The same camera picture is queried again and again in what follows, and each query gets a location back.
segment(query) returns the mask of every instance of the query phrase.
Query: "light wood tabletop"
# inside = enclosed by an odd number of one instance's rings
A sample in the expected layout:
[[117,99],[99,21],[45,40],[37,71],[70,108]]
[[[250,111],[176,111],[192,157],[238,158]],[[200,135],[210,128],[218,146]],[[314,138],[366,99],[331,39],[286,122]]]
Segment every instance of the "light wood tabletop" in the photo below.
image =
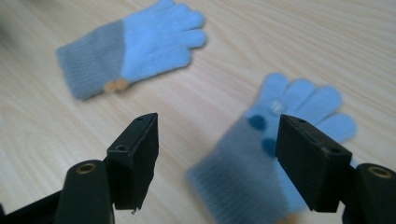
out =
[[[72,98],[55,50],[154,0],[3,0],[0,4],[0,203],[6,213],[101,160],[135,118],[159,114],[160,156],[141,211],[116,223],[214,223],[185,179],[254,103],[272,72],[330,84],[357,135],[357,162],[396,170],[396,2],[180,0],[205,15],[208,42],[183,69],[118,94]],[[341,223],[304,211],[300,223]]]

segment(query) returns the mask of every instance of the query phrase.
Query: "dark blue dot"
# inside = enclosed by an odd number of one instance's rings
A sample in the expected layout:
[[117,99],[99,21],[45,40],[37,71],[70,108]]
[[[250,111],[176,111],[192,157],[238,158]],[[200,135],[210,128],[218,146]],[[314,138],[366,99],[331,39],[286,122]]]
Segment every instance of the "dark blue dot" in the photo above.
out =
[[274,138],[264,138],[262,140],[262,149],[270,157],[275,157],[276,140]]
[[255,115],[248,119],[248,123],[257,130],[264,131],[266,123],[265,119],[260,115]]

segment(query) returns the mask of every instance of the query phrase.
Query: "dark object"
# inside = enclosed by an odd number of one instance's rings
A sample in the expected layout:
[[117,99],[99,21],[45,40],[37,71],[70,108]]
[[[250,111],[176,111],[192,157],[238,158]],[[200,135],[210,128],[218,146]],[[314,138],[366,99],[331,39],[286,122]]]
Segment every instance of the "dark object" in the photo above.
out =
[[142,207],[158,157],[158,115],[134,119],[107,150],[104,161],[69,169],[64,189],[8,215],[0,223],[114,223],[116,209]]
[[352,153],[303,119],[282,115],[276,156],[308,207],[335,213],[346,224],[396,221],[396,174],[375,164],[354,169]]

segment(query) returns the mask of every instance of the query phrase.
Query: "blue glove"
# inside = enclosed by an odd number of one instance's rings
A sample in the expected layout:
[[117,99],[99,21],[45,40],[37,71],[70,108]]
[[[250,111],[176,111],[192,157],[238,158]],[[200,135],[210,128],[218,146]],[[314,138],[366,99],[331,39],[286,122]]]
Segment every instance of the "blue glove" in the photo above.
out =
[[352,137],[354,120],[335,111],[333,87],[282,74],[265,79],[258,100],[187,178],[218,223],[290,223],[306,205],[275,158],[280,114],[305,119],[336,141]]
[[59,48],[58,61],[77,99],[120,91],[144,78],[187,66],[191,49],[206,42],[203,25],[200,12],[160,0]]

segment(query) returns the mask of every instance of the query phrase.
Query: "glove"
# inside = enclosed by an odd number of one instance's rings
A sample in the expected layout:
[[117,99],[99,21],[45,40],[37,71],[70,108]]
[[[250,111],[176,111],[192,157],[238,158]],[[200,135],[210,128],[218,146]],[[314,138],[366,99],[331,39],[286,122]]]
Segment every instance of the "glove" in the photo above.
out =
[[275,158],[280,114],[305,119],[341,142],[357,131],[351,117],[335,113],[341,103],[333,87],[269,75],[253,107],[187,172],[214,219],[233,224],[295,221],[290,217],[306,205]]
[[101,26],[57,50],[76,99],[187,66],[191,49],[206,42],[204,16],[185,4],[159,0],[126,18]]

